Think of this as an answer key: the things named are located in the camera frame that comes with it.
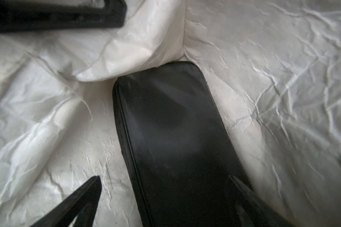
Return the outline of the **beige canvas tote bag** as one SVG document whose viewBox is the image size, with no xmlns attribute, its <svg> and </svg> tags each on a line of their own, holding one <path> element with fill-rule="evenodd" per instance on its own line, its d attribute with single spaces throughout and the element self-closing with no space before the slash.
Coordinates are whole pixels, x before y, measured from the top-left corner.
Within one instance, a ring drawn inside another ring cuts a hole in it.
<svg viewBox="0 0 341 227">
<path fill-rule="evenodd" d="M 112 87 L 171 61 L 202 70 L 262 200 L 341 227 L 341 1 L 127 1 L 122 28 L 0 34 L 0 227 L 95 175 L 94 226 L 140 227 Z"/>
</svg>

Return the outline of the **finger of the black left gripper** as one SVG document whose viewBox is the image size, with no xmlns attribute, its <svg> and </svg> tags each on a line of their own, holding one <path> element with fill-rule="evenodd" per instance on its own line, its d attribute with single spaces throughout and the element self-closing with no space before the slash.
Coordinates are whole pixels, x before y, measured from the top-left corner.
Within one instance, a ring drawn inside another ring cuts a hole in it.
<svg viewBox="0 0 341 227">
<path fill-rule="evenodd" d="M 105 1 L 104 7 L 43 2 L 0 1 L 0 33 L 61 29 L 120 28 L 125 1 Z"/>
</svg>

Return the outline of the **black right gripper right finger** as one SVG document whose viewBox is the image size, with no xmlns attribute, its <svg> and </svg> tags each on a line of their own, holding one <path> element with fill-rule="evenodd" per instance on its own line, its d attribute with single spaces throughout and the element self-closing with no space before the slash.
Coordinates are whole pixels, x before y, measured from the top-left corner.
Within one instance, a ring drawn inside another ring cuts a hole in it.
<svg viewBox="0 0 341 227">
<path fill-rule="evenodd" d="M 230 176 L 233 188 L 238 193 L 235 209 L 242 227 L 291 227 L 269 205 L 236 176 Z"/>
</svg>

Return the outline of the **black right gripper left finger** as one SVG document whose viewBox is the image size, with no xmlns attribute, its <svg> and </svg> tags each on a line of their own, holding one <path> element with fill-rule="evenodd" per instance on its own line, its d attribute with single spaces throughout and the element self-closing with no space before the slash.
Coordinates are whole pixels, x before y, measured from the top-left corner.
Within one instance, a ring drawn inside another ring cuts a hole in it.
<svg viewBox="0 0 341 227">
<path fill-rule="evenodd" d="M 98 208 L 102 184 L 93 176 L 32 227 L 92 227 Z"/>
</svg>

